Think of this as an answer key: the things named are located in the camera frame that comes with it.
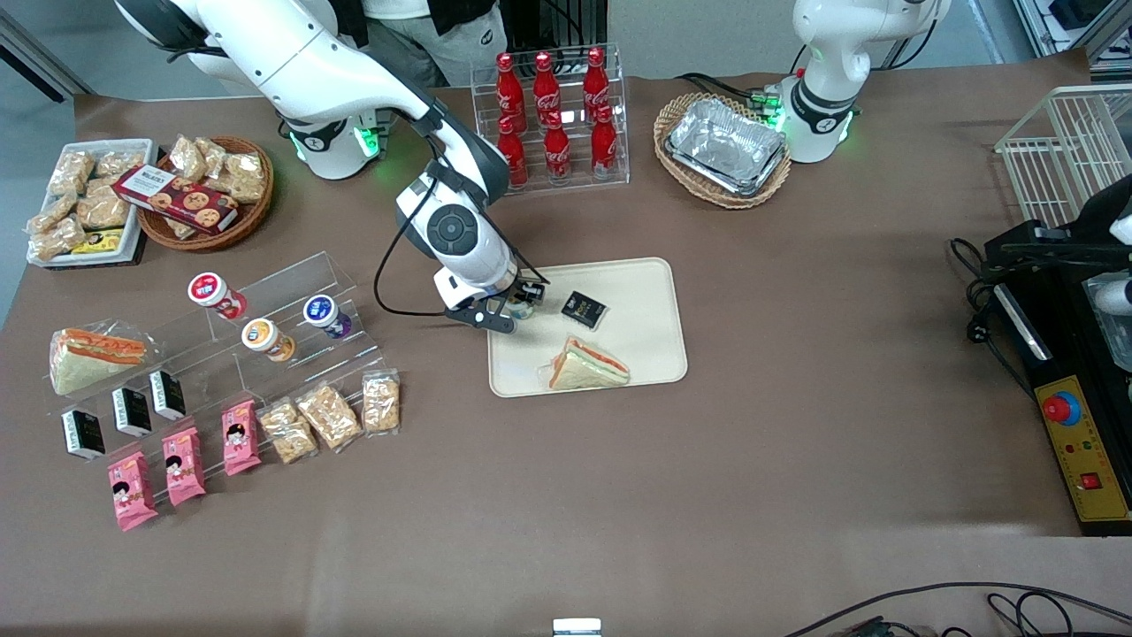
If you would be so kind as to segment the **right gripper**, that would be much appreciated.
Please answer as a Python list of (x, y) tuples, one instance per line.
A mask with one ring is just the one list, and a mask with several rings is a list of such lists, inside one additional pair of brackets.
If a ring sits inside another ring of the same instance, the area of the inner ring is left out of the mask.
[(532, 307), (543, 304), (548, 290), (548, 282), (538, 277), (517, 277), (517, 272), (513, 259), (506, 266), (501, 281), (477, 287), (456, 277), (447, 267), (441, 267), (435, 273), (434, 279), (441, 302), (446, 305), (444, 315), (468, 326), (482, 327), (497, 334), (513, 334), (515, 320), (506, 307), (513, 287), (515, 286), (515, 303)]

